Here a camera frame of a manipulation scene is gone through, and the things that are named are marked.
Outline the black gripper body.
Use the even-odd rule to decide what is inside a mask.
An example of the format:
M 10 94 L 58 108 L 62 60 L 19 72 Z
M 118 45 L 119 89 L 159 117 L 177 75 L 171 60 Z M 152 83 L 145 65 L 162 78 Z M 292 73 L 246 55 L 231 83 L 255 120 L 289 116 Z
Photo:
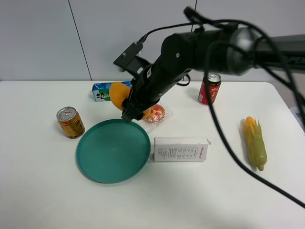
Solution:
M 147 109 L 190 70 L 198 70 L 196 48 L 199 33 L 175 33 L 162 43 L 161 54 L 132 86 L 130 108 Z

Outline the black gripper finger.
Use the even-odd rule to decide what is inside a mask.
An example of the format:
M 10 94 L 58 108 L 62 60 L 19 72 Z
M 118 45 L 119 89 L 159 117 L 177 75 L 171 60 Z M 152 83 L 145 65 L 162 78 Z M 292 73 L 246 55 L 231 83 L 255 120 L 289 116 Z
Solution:
M 142 94 L 127 94 L 122 100 L 122 119 L 126 122 L 141 120 L 152 105 L 153 102 Z

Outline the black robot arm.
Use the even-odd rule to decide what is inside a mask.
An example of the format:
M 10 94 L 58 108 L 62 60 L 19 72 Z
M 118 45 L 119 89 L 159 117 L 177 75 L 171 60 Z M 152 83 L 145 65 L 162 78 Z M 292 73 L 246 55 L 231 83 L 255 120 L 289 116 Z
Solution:
M 291 35 L 266 38 L 251 28 L 234 23 L 219 30 L 175 33 L 162 43 L 154 63 L 141 58 L 146 36 L 130 45 L 114 64 L 133 75 L 132 89 L 119 102 L 125 121 L 140 120 L 144 112 L 191 70 L 243 75 L 251 68 L 305 69 L 305 37 Z

